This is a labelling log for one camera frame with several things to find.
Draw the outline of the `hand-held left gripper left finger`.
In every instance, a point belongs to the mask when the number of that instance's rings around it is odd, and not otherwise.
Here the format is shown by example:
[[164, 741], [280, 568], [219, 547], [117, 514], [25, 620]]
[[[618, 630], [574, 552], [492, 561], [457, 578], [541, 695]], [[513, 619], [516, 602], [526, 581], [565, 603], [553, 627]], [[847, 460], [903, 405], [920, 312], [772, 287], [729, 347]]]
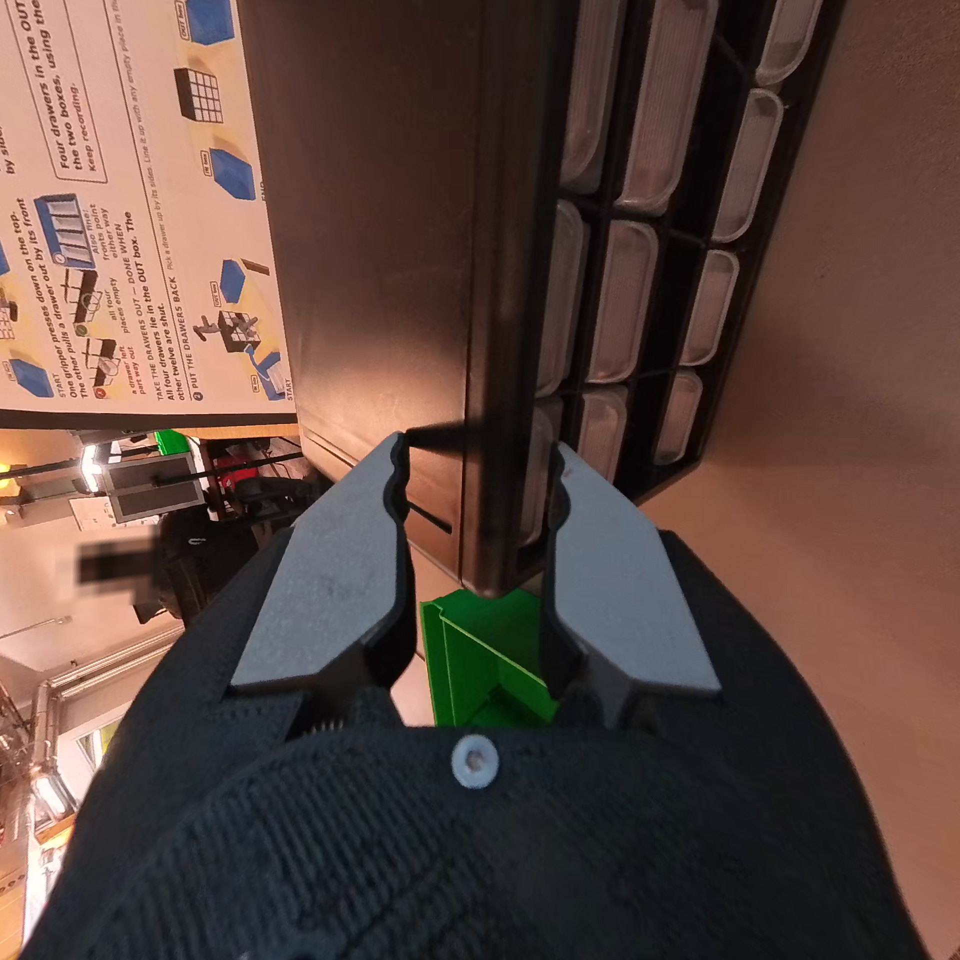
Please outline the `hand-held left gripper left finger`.
[[232, 691], [354, 694], [402, 677], [417, 644], [409, 475], [393, 433], [294, 522]]

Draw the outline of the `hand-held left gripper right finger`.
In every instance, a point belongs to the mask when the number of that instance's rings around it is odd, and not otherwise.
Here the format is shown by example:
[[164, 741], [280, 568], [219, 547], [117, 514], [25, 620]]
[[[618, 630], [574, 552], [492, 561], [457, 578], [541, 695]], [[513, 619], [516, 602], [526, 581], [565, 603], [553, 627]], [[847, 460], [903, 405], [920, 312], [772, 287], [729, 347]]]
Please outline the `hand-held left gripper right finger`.
[[721, 680], [656, 525], [566, 443], [550, 468], [541, 677], [551, 698], [585, 690], [607, 728], [647, 697], [717, 698]]

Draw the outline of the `green plastic bin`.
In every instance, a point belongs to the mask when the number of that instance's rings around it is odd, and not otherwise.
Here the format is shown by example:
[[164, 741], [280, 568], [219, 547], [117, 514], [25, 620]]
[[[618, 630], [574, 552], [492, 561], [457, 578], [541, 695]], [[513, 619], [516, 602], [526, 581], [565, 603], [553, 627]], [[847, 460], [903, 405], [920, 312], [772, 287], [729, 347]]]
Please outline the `green plastic bin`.
[[434, 722], [442, 728], [534, 729], [558, 710], [542, 678], [541, 600], [459, 589], [418, 608]]

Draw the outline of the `black drawer cabinet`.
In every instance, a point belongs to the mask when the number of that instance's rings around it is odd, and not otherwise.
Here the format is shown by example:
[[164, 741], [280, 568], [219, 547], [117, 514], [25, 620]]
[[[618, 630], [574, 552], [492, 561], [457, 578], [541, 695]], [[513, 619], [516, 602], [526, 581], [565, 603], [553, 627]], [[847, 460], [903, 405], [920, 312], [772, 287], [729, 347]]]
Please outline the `black drawer cabinet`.
[[238, 6], [303, 449], [406, 432], [412, 545], [507, 594], [579, 2]]

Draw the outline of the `grey rectangular panel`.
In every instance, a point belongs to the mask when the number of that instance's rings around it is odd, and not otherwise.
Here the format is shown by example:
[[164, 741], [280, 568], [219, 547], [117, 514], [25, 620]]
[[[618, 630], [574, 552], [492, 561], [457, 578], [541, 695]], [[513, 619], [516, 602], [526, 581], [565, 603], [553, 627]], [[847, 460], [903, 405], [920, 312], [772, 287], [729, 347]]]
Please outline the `grey rectangular panel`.
[[122, 458], [102, 465], [102, 488], [115, 522], [141, 522], [207, 506], [195, 468], [190, 451]]

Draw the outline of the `printed instruction poster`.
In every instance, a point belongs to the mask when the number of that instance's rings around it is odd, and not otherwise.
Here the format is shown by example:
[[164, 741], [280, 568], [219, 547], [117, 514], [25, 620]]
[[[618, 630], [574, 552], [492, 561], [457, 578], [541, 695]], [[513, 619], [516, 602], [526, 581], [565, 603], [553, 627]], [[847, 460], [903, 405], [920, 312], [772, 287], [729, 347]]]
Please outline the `printed instruction poster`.
[[10, 428], [294, 425], [238, 2], [1, 3]]

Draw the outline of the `silver ventilation duct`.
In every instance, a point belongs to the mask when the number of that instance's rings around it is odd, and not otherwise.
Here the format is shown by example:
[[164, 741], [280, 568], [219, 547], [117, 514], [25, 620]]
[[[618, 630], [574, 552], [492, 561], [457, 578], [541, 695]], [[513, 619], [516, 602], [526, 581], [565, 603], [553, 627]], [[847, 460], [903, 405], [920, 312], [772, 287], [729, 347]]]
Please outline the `silver ventilation duct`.
[[98, 734], [69, 730], [69, 708], [85, 679], [72, 669], [42, 681], [30, 715], [15, 705], [6, 687], [1, 696], [1, 834], [11, 844], [79, 806], [79, 781], [92, 774], [101, 754]]

